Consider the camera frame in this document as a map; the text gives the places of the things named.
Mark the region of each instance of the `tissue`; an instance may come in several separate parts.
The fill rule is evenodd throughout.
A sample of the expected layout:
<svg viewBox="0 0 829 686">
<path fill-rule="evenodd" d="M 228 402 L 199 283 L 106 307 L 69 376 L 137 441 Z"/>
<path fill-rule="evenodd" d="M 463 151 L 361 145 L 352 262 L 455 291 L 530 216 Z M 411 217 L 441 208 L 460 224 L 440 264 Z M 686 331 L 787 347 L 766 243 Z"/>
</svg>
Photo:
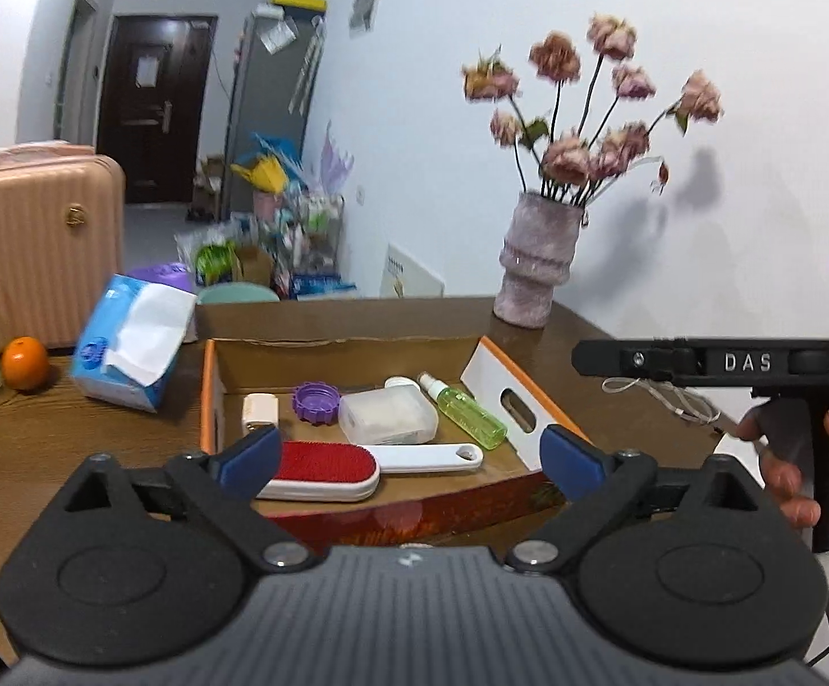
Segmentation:
<svg viewBox="0 0 829 686">
<path fill-rule="evenodd" d="M 195 295 L 114 276 L 71 359 L 88 397 L 156 412 L 192 320 Z"/>
</svg>

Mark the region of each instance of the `person's hand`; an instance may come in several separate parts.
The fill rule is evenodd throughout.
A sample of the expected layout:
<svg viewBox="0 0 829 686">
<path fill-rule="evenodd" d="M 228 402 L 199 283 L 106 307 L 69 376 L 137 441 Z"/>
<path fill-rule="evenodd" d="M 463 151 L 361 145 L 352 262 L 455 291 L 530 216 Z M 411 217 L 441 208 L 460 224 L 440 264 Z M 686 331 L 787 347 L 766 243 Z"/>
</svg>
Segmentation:
<svg viewBox="0 0 829 686">
<path fill-rule="evenodd" d="M 734 435 L 744 441 L 757 441 L 762 433 L 756 419 L 756 411 L 751 409 L 736 427 Z M 829 435 L 829 410 L 824 417 L 824 428 Z M 800 494 L 802 472 L 799 467 L 784 462 L 774 456 L 767 447 L 760 453 L 760 474 L 779 509 L 796 529 L 809 529 L 820 519 L 820 506 L 810 497 Z"/>
</svg>

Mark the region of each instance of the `pink rose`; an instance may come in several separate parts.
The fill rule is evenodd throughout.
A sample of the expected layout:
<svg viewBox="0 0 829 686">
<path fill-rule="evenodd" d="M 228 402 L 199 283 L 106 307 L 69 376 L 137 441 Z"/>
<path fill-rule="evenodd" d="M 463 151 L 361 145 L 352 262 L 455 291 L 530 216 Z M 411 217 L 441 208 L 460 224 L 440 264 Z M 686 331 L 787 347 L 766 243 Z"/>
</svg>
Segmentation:
<svg viewBox="0 0 829 686">
<path fill-rule="evenodd" d="M 614 15 L 594 15 L 589 22 L 587 39 L 596 54 L 620 62 L 633 57 L 637 31 Z"/>
<path fill-rule="evenodd" d="M 637 157 L 649 151 L 649 134 L 645 123 L 628 123 L 619 131 L 610 130 L 590 161 L 589 177 L 604 180 L 623 176 Z"/>
<path fill-rule="evenodd" d="M 619 98 L 644 100 L 656 94 L 656 86 L 641 66 L 627 63 L 616 66 L 611 72 L 611 84 Z"/>
<path fill-rule="evenodd" d="M 723 109 L 719 105 L 719 90 L 698 69 L 684 83 L 681 90 L 681 100 L 678 104 L 678 112 L 683 116 L 690 116 L 695 121 L 710 121 L 715 123 L 723 115 Z"/>
<path fill-rule="evenodd" d="M 489 66 L 462 67 L 465 77 L 466 100 L 500 100 L 512 98 L 520 86 L 520 80 L 502 63 Z"/>
<path fill-rule="evenodd" d="M 520 121 L 509 113 L 494 111 L 491 118 L 491 135 L 501 147 L 512 147 L 520 135 Z"/>
<path fill-rule="evenodd" d="M 548 145 L 541 168 L 561 185 L 583 185 L 589 177 L 589 148 L 576 133 L 563 134 Z"/>
<path fill-rule="evenodd" d="M 544 42 L 532 46 L 529 61 L 538 67 L 539 77 L 552 82 L 576 82 L 580 78 L 580 57 L 564 33 L 548 33 Z"/>
</svg>

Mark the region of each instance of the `black handle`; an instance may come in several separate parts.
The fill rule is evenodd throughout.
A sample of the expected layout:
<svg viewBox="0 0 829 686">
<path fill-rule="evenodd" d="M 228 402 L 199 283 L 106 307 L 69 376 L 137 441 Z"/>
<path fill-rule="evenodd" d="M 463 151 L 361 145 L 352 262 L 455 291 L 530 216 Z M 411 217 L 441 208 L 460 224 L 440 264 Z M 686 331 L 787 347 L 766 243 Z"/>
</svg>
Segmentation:
<svg viewBox="0 0 829 686">
<path fill-rule="evenodd" d="M 820 505 L 820 520 L 811 538 L 811 550 L 829 552 L 829 434 L 824 428 L 829 401 L 808 400 L 811 419 L 811 451 L 814 455 L 814 497 Z"/>
</svg>

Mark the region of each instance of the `blue gripper pad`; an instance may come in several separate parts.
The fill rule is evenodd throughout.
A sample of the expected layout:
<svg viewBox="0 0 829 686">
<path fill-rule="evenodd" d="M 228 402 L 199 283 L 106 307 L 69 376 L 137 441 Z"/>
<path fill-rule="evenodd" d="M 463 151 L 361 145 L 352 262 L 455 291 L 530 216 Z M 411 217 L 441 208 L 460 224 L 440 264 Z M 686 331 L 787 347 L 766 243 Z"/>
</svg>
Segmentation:
<svg viewBox="0 0 829 686">
<path fill-rule="evenodd" d="M 599 488 L 614 471 L 615 461 L 562 425 L 541 432 L 541 471 L 570 502 Z"/>
<path fill-rule="evenodd" d="M 209 471 L 232 497 L 249 502 L 268 485 L 281 465 L 281 433 L 274 425 L 253 430 L 210 458 Z"/>
</svg>

